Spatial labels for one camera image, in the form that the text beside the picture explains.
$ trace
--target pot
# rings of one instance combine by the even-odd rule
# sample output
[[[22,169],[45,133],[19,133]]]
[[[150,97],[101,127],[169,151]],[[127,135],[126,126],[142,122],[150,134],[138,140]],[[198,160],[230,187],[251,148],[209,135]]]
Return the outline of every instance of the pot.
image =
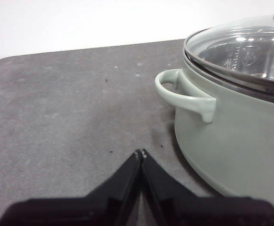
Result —
[[[197,32],[183,58],[185,68],[161,72],[155,85],[176,107],[185,158],[221,194],[274,205],[274,16]]]

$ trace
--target white wall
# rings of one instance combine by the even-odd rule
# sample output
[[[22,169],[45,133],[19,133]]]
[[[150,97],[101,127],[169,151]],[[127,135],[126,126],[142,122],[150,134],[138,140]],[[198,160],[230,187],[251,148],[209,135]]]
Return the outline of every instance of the white wall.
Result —
[[[182,39],[273,13],[274,0],[0,0],[0,59]]]

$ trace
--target black plastic part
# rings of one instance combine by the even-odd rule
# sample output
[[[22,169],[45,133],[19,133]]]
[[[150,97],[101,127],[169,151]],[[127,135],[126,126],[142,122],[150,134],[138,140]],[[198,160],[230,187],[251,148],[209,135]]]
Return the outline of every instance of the black plastic part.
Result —
[[[124,226],[142,189],[159,226],[274,226],[274,207],[240,197],[199,198],[146,150],[136,150],[84,198],[13,204],[0,226]]]
[[[143,190],[160,226],[274,226],[274,207],[243,197],[199,198],[142,151]]]
[[[0,226],[123,226],[139,196],[142,156],[134,152],[84,198],[32,199],[11,205]]]

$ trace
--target pot handle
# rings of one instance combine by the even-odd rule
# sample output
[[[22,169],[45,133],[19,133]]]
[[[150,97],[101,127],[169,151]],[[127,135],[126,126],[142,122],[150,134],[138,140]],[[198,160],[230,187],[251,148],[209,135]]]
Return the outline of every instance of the pot handle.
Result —
[[[197,97],[174,93],[162,86],[164,83],[172,83],[174,88],[177,89],[177,84],[182,81],[182,79],[184,79],[184,83],[182,83],[184,88],[188,90],[189,93],[196,94]],[[161,72],[155,78],[155,85],[159,96],[169,104],[197,112],[202,116],[204,122],[212,122],[217,99],[192,84],[192,82],[186,78],[182,69],[171,69]]]

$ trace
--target glass lid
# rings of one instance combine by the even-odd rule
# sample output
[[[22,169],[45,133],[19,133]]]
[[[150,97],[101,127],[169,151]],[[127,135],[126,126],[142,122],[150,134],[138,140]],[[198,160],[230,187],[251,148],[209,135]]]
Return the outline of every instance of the glass lid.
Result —
[[[274,15],[198,32],[184,48],[187,57],[216,76],[274,94]]]

